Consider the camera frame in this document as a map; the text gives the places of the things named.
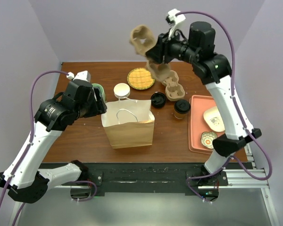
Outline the single cardboard cup carrier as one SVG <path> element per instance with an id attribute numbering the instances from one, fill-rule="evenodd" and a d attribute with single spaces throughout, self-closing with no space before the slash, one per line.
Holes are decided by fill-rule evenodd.
<path id="1" fill-rule="evenodd" d="M 129 42 L 134 47 L 136 54 L 146 58 L 145 68 L 150 72 L 152 78 L 159 82 L 165 81 L 170 75 L 170 65 L 155 63 L 151 57 L 146 56 L 146 52 L 157 43 L 152 31 L 144 24 L 138 25 L 132 29 Z"/>

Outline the brown paper bag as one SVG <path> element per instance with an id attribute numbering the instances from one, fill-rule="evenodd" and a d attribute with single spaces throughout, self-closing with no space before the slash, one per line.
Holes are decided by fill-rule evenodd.
<path id="1" fill-rule="evenodd" d="M 155 116 L 150 100 L 107 102 L 101 123 L 113 149 L 152 145 Z"/>

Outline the black coffee cup lid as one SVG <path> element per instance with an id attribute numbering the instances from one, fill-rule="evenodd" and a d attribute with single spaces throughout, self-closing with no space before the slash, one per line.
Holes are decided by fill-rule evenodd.
<path id="1" fill-rule="evenodd" d="M 175 102 L 174 109 L 177 113 L 186 114 L 190 111 L 191 105 L 187 100 L 180 99 Z"/>

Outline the brown paper coffee cup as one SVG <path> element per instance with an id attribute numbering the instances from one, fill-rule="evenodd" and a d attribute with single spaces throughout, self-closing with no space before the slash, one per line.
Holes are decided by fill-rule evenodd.
<path id="1" fill-rule="evenodd" d="M 181 120 L 184 119 L 186 117 L 188 112 L 178 112 L 177 110 L 174 109 L 174 116 L 175 118 Z"/>

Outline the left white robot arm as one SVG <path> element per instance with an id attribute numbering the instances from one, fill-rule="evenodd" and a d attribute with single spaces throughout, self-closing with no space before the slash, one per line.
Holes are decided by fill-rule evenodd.
<path id="1" fill-rule="evenodd" d="M 85 184 L 89 170 L 78 160 L 54 169 L 40 169 L 40 165 L 67 126 L 79 118 L 97 116 L 106 111 L 98 87 L 80 79 L 70 81 L 64 92 L 40 104 L 34 116 L 33 132 L 9 168 L 0 172 L 0 187 L 7 185 L 8 195 L 14 201 L 35 203 L 56 186 L 68 182 Z"/>

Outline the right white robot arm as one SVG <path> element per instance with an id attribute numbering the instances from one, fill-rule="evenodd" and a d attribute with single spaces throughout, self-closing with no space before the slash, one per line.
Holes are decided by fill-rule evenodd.
<path id="1" fill-rule="evenodd" d="M 213 141 L 213 153 L 205 162 L 201 181 L 211 185 L 231 154 L 261 136 L 260 129 L 247 122 L 247 116 L 234 90 L 234 65 L 215 53 L 215 29 L 207 22 L 190 25 L 189 38 L 180 40 L 177 26 L 172 23 L 167 33 L 158 36 L 156 44 L 145 51 L 152 76 L 164 81 L 170 74 L 169 62 L 178 59 L 190 63 L 193 72 L 210 92 L 221 114 L 225 133 Z"/>

